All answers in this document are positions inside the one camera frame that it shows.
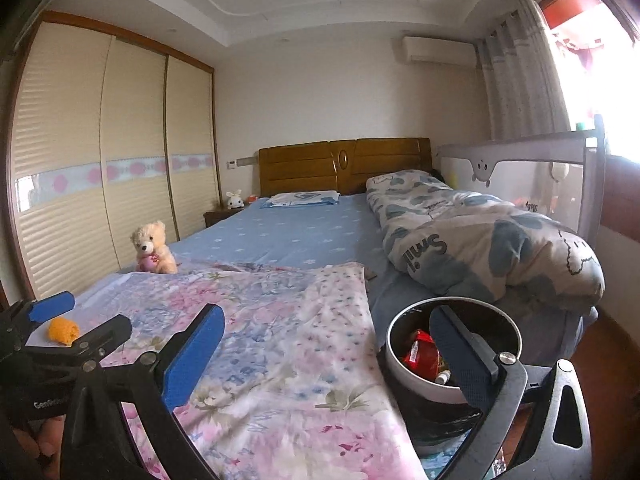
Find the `person's left hand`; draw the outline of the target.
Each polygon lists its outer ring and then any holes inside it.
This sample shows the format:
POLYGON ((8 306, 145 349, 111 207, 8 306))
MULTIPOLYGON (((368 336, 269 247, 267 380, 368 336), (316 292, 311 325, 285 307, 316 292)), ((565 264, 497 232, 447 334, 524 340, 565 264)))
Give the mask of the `person's left hand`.
POLYGON ((41 470, 47 479, 60 478, 64 425, 65 416, 61 415, 46 419, 35 434, 23 429, 12 429, 29 457, 34 460, 46 459, 41 470))

